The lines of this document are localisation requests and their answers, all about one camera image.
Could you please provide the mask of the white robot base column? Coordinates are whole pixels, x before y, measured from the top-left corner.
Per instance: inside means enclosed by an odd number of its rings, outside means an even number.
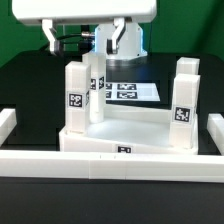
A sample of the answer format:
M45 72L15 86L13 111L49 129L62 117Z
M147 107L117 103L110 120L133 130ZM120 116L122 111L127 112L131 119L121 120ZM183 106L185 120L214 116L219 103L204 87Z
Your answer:
M95 28L95 51L106 55L108 66L130 66L146 61L148 53L143 49L143 30L137 23L127 23L118 40L116 54L107 53L107 41L115 32L113 24L100 24Z

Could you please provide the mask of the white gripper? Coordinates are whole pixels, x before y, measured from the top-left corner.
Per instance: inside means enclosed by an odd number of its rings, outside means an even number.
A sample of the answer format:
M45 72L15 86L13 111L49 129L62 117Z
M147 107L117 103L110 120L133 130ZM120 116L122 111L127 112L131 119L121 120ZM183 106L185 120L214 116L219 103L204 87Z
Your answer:
M118 44L130 22L148 23L157 15L157 0L12 0L14 16L26 25L42 21L52 55L62 53L56 38L58 24L100 24L113 21L113 34L107 40L108 55L118 53Z

